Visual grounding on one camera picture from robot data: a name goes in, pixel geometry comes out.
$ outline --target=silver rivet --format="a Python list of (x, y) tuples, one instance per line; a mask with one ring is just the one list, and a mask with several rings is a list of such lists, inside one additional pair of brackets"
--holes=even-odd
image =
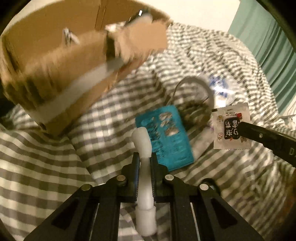
[(92, 185), (90, 185), (90, 184), (83, 184), (82, 187), (81, 187), (81, 190), (82, 191), (88, 191), (91, 188), (92, 188)]
[(174, 176), (171, 174), (165, 175), (165, 179), (168, 181), (172, 181), (174, 179)]
[(209, 186), (207, 184), (202, 183), (202, 184), (200, 184), (200, 189), (203, 191), (206, 191), (209, 189)]
[(118, 181), (122, 182), (126, 179), (126, 176), (124, 175), (118, 175), (117, 178), (116, 178)]

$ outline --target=bed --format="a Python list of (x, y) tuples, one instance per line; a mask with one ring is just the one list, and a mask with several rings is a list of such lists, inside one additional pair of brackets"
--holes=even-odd
[[(135, 151), (135, 116), (166, 104), (185, 76), (219, 74), (237, 85), (233, 104), (249, 104), (251, 122), (296, 137), (280, 118), (267, 79), (251, 52), (225, 32), (173, 23), (168, 49), (148, 60), (81, 116), (62, 138), (42, 134), (19, 105), (2, 117), (0, 219), (23, 240), (81, 185), (100, 185), (120, 173)], [(199, 132), (188, 131), (193, 149)], [(294, 168), (262, 144), (249, 150), (214, 150), (172, 174), (197, 185), (213, 178), (222, 197), (266, 240), (278, 227)], [(157, 234), (169, 240), (168, 205), (157, 206)], [(135, 230), (134, 206), (122, 204), (118, 240), (144, 240)]]

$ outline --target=teal curtain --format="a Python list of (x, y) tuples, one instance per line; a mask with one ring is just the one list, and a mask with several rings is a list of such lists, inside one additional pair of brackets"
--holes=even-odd
[(296, 54), (281, 27), (256, 0), (241, 0), (228, 32), (253, 53), (283, 113), (296, 94)]

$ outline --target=white tape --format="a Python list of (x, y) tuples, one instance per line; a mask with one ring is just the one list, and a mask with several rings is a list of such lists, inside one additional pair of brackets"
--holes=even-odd
[(123, 64), (121, 58), (115, 58), (105, 62), (74, 80), (53, 100), (44, 103), (35, 110), (27, 110), (26, 112), (37, 123), (49, 123), (74, 104), (84, 93), (91, 90), (96, 84), (110, 76), (114, 71), (120, 69)]

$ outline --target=cardboard box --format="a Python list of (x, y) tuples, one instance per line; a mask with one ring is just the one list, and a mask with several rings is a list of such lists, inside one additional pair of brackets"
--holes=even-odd
[[(132, 58), (128, 56), (131, 60), (128, 63), (122, 63), (121, 58), (106, 59), (110, 38), (104, 31), (105, 26), (127, 21), (147, 7), (131, 0), (64, 0), (31, 13), (1, 38), (0, 78), (4, 94), (15, 104), (20, 103), (47, 133), (61, 134), (104, 92), (140, 66), (145, 61), (143, 56), (166, 48), (169, 17), (150, 7), (152, 23), (127, 27), (128, 40), (122, 38), (126, 35), (124, 31), (121, 38), (113, 36), (121, 54), (122, 48), (126, 50), (130, 43), (136, 46), (138, 53), (133, 53)], [(79, 45), (61, 44), (62, 30), (66, 27), (78, 37)], [(104, 76), (102, 71), (105, 78), (88, 84), (85, 93), (79, 93), (82, 91), (79, 85), (73, 90), (74, 82), (80, 81), (84, 87), (84, 81), (91, 82), (98, 73)], [(72, 102), (67, 98), (69, 94), (76, 96)]]

